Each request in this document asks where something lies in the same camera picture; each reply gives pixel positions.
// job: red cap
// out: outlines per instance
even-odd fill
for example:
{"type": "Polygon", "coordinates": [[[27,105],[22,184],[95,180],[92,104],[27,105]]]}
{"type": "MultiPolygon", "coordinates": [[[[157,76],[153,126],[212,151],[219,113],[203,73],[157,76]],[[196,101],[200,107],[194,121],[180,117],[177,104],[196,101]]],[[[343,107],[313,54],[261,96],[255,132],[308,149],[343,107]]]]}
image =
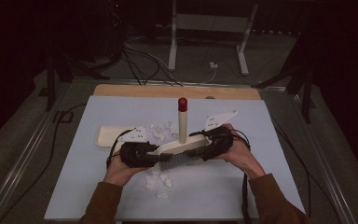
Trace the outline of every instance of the red cap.
{"type": "Polygon", "coordinates": [[[178,104],[179,104],[179,111],[180,112],[186,112],[187,111],[187,99],[182,97],[178,100],[178,104]]]}

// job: black cable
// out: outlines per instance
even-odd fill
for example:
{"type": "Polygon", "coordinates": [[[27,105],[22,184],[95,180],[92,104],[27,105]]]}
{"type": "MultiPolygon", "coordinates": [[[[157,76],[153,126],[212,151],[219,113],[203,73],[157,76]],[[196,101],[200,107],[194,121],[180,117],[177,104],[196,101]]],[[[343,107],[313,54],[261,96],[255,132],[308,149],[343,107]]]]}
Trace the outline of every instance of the black cable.
{"type": "Polygon", "coordinates": [[[144,76],[145,76],[145,77],[148,77],[148,75],[145,74],[145,73],[139,68],[138,64],[135,63],[132,59],[130,59],[129,61],[128,61],[127,59],[121,59],[121,60],[123,60],[124,62],[126,62],[126,63],[128,63],[129,65],[131,65],[132,69],[134,69],[134,70],[136,70],[136,71],[138,72],[139,76],[140,76],[141,79],[142,79],[142,80],[141,80],[141,79],[138,79],[138,80],[139,80],[139,82],[142,83],[142,85],[144,85],[144,84],[145,84],[145,78],[144,78],[144,76]]]}
{"type": "Polygon", "coordinates": [[[55,126],[54,129],[54,135],[53,135],[53,141],[51,144],[51,151],[50,151],[50,155],[48,157],[48,163],[45,165],[45,167],[43,168],[43,170],[40,172],[40,174],[37,176],[37,178],[34,180],[34,182],[22,193],[22,195],[6,210],[6,212],[0,217],[0,223],[5,219],[5,217],[10,213],[10,211],[21,201],[21,199],[31,190],[31,188],[34,187],[34,185],[37,183],[37,181],[42,177],[42,175],[46,172],[46,170],[48,169],[48,167],[51,164],[51,161],[53,159],[54,156],[54,150],[55,150],[55,142],[56,142],[56,138],[57,138],[57,131],[58,128],[60,126],[60,123],[62,121],[62,119],[67,115],[67,114],[72,114],[72,111],[78,107],[84,106],[86,104],[82,104],[82,105],[76,105],[71,107],[70,109],[68,109],[67,111],[64,111],[64,113],[62,113],[60,115],[60,117],[57,120],[57,124],[55,126]]]}
{"type": "Polygon", "coordinates": [[[121,134],[119,134],[118,137],[116,138],[115,142],[113,143],[112,147],[110,148],[109,156],[106,159],[106,169],[109,168],[110,163],[112,162],[112,158],[114,158],[116,156],[116,155],[114,155],[113,152],[115,151],[115,147],[118,143],[118,138],[123,136],[126,133],[129,133],[130,131],[132,131],[132,130],[126,130],[126,131],[122,132],[121,134]]]}
{"type": "Polygon", "coordinates": [[[249,139],[248,139],[248,137],[246,136],[246,134],[245,133],[243,133],[243,132],[241,132],[240,130],[237,130],[237,129],[232,129],[231,131],[235,131],[235,132],[237,132],[237,133],[240,133],[240,134],[242,134],[242,139],[244,140],[244,141],[246,141],[246,143],[250,146],[251,144],[249,143],[249,139]]]}
{"type": "Polygon", "coordinates": [[[248,200],[248,175],[243,172],[242,180],[242,215],[245,224],[252,224],[251,217],[249,216],[249,200],[248,200]]]}
{"type": "Polygon", "coordinates": [[[130,55],[129,55],[129,59],[131,60],[132,66],[136,69],[136,71],[138,72],[139,76],[141,77],[142,85],[144,85],[145,80],[149,77],[149,75],[147,75],[145,72],[143,72],[141,70],[141,68],[139,68],[139,65],[132,58],[130,58],[130,55]]]}
{"type": "Polygon", "coordinates": [[[130,63],[131,60],[130,60],[129,56],[127,55],[127,52],[126,52],[125,50],[122,50],[122,52],[124,53],[124,55],[125,55],[125,57],[126,57],[126,59],[127,59],[127,63],[129,64],[129,67],[130,67],[130,70],[132,71],[133,76],[134,76],[135,79],[138,81],[138,84],[142,86],[141,81],[139,80],[139,78],[136,76],[135,72],[134,72],[133,69],[132,69],[132,66],[131,66],[131,63],[130,63]]]}
{"type": "MultiPolygon", "coordinates": [[[[144,72],[142,72],[141,69],[139,68],[138,64],[136,64],[135,62],[131,61],[130,63],[136,68],[136,70],[138,70],[139,73],[142,73],[144,76],[147,77],[147,79],[142,82],[142,83],[143,83],[142,85],[146,85],[147,81],[150,79],[151,76],[149,76],[149,75],[145,74],[144,72]]],[[[163,80],[163,79],[160,79],[160,78],[155,78],[155,77],[153,77],[153,79],[154,79],[154,80],[157,80],[157,81],[164,82],[164,83],[167,84],[167,85],[173,86],[173,84],[169,83],[169,82],[166,81],[166,80],[163,80]]]]}
{"type": "Polygon", "coordinates": [[[139,69],[139,66],[136,65],[136,68],[138,69],[138,71],[139,71],[140,73],[144,74],[144,75],[147,77],[147,78],[145,79],[145,81],[144,81],[144,85],[146,85],[146,83],[147,83],[147,81],[148,81],[149,79],[151,79],[152,77],[154,77],[155,75],[158,74],[158,72],[159,72],[159,70],[160,70],[160,65],[159,65],[158,61],[157,61],[155,58],[150,57],[147,53],[141,52],[141,51],[139,51],[139,50],[134,50],[134,49],[129,49],[129,50],[135,51],[135,52],[128,52],[129,54],[133,54],[133,55],[137,55],[137,56],[140,56],[140,57],[144,57],[144,58],[146,58],[146,59],[148,59],[148,60],[151,60],[151,61],[155,62],[156,65],[157,65],[157,70],[156,70],[152,75],[146,75],[145,73],[143,73],[143,72],[139,69]]]}
{"type": "MultiPolygon", "coordinates": [[[[156,64],[158,64],[158,67],[159,67],[159,68],[161,68],[160,63],[159,63],[159,61],[156,59],[155,56],[153,56],[153,55],[151,55],[151,54],[149,54],[149,53],[146,53],[146,52],[142,52],[142,51],[137,50],[137,49],[126,48],[126,47],[124,47],[124,49],[125,49],[125,50],[132,50],[132,51],[134,51],[134,52],[139,53],[139,54],[138,54],[139,56],[144,56],[144,57],[148,58],[149,60],[152,60],[153,62],[155,62],[156,64]]],[[[168,74],[165,72],[164,69],[161,68],[160,71],[162,71],[162,72],[164,73],[164,75],[165,75],[168,79],[170,79],[172,82],[174,82],[175,84],[177,84],[177,85],[179,85],[179,86],[183,86],[183,85],[180,84],[178,81],[176,81],[174,78],[168,76],[168,74]]]]}
{"type": "Polygon", "coordinates": [[[275,128],[275,131],[285,140],[285,142],[289,145],[289,147],[292,149],[292,151],[295,153],[297,159],[300,161],[301,165],[303,166],[305,172],[307,173],[307,175],[314,181],[314,183],[316,184],[316,186],[318,186],[319,190],[322,192],[322,194],[324,195],[324,197],[327,199],[327,201],[330,203],[330,205],[332,206],[334,213],[337,217],[338,223],[341,223],[339,220],[339,216],[338,216],[338,212],[336,210],[336,207],[333,205],[333,203],[331,202],[329,196],[327,195],[327,193],[324,191],[324,189],[322,188],[322,186],[318,183],[318,181],[316,180],[316,178],[310,173],[310,171],[308,170],[307,166],[305,165],[305,163],[302,161],[302,159],[300,158],[300,156],[298,155],[295,147],[293,146],[292,142],[290,141],[289,137],[287,136],[287,134],[284,132],[282,126],[279,124],[279,122],[271,115],[273,121],[278,125],[279,129],[275,128]]]}
{"type": "Polygon", "coordinates": [[[248,138],[247,138],[246,135],[244,135],[243,133],[242,133],[242,135],[243,135],[244,137],[238,136],[238,135],[236,135],[236,134],[232,134],[231,136],[232,136],[233,138],[237,138],[237,139],[239,139],[240,141],[242,141],[242,142],[248,147],[248,149],[251,150],[251,145],[250,145],[250,143],[249,143],[248,138]]]}

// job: dark background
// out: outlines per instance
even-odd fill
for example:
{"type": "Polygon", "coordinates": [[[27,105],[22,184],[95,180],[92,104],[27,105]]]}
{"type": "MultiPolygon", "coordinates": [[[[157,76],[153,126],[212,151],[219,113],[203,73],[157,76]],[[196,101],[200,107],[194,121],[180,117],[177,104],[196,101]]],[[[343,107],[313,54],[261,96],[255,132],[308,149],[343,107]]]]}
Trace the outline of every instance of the dark background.
{"type": "MultiPolygon", "coordinates": [[[[157,35],[156,23],[171,22],[170,1],[118,2],[123,21],[150,38],[157,35]]],[[[233,1],[238,7],[213,0],[208,4],[178,2],[178,10],[184,12],[237,16],[249,11],[243,1],[233,1]]],[[[77,3],[88,7],[76,10],[75,0],[0,1],[0,128],[34,90],[33,77],[46,69],[45,49],[51,40],[61,44],[71,40],[73,45],[67,50],[75,57],[86,55],[92,59],[99,52],[95,50],[97,33],[85,33],[84,26],[90,20],[84,20],[84,15],[88,14],[87,8],[92,8],[91,3],[101,6],[101,1],[77,3]],[[54,38],[58,32],[63,32],[62,38],[54,38]]],[[[93,15],[98,14],[98,8],[93,10],[93,15]]],[[[358,160],[358,1],[262,1],[253,28],[259,35],[301,32],[285,67],[303,60],[314,64],[313,83],[321,88],[358,160]]]]}

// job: white cylinder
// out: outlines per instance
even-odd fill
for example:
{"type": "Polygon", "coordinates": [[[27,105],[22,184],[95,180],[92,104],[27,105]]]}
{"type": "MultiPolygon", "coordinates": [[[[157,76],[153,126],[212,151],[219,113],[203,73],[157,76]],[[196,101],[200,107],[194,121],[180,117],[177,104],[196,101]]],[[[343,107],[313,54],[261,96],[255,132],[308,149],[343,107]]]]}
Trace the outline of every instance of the white cylinder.
{"type": "Polygon", "coordinates": [[[179,111],[179,143],[184,144],[187,139],[187,111],[179,111]]]}

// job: metal leg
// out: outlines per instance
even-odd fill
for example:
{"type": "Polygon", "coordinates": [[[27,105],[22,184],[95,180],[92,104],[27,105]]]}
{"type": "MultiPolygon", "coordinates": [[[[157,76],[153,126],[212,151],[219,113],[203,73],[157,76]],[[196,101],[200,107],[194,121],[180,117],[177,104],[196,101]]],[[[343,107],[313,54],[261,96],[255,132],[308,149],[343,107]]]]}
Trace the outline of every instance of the metal leg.
{"type": "Polygon", "coordinates": [[[286,91],[288,94],[298,94],[301,90],[301,87],[304,85],[307,79],[308,67],[303,65],[298,68],[296,74],[293,74],[292,79],[286,86],[286,91]]]}
{"type": "Polygon", "coordinates": [[[246,30],[243,33],[243,40],[242,40],[241,44],[237,46],[238,60],[240,63],[241,74],[243,76],[249,75],[248,65],[246,64],[245,55],[243,54],[243,51],[245,50],[246,42],[248,41],[249,34],[251,33],[251,30],[252,30],[252,25],[253,25],[253,21],[255,18],[255,13],[257,11],[257,7],[258,7],[258,4],[254,4],[254,6],[252,8],[251,15],[249,16],[249,19],[248,19],[248,22],[246,25],[246,30]]]}
{"type": "Polygon", "coordinates": [[[176,66],[176,0],[172,0],[172,36],[170,59],[168,60],[168,70],[173,72],[176,66]]]}

